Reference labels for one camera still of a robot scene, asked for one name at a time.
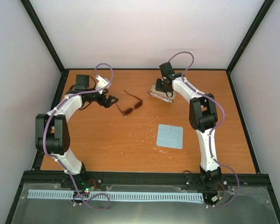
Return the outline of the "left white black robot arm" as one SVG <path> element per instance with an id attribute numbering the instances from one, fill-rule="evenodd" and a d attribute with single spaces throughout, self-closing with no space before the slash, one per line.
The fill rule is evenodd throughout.
<path id="1" fill-rule="evenodd" d="M 70 148 L 68 120 L 82 109 L 86 102 L 97 102 L 109 108 L 118 102 L 114 96 L 107 96 L 111 81 L 96 75 L 90 88 L 89 75 L 76 75 L 76 83 L 66 92 L 63 100 L 46 114 L 38 114 L 35 118 L 35 146 L 39 151 L 53 158 L 68 175 L 71 182 L 78 188 L 88 182 L 85 165 L 76 158 Z"/>

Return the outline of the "flag pattern glasses case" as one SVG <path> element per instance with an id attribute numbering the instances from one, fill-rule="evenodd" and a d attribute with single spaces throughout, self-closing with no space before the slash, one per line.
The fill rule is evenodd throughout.
<path id="1" fill-rule="evenodd" d="M 175 97 L 176 97 L 176 93 L 173 92 L 162 92 L 162 91 L 157 91 L 156 90 L 156 85 L 153 84 L 152 87 L 151 87 L 151 90 L 149 91 L 149 94 L 158 99 L 158 100 L 161 100 L 163 102 L 166 102 L 166 103 L 173 103 Z"/>

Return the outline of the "blue cleaning cloth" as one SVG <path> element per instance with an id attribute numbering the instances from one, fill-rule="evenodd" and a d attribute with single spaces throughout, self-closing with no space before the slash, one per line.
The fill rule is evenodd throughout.
<path id="1" fill-rule="evenodd" d="M 183 147 L 183 128 L 159 124 L 156 145 L 160 147 L 182 149 Z"/>

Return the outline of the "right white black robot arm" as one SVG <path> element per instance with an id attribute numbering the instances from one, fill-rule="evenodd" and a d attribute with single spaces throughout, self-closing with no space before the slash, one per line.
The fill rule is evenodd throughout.
<path id="1" fill-rule="evenodd" d="M 159 66 L 161 78 L 151 88 L 151 95 L 172 103 L 177 93 L 189 103 L 189 123 L 196 131 L 200 146 L 200 182 L 210 188 L 221 179 L 221 168 L 215 146 L 215 126 L 218 121 L 214 96 L 205 94 L 190 84 L 182 73 L 176 73 L 170 62 Z"/>

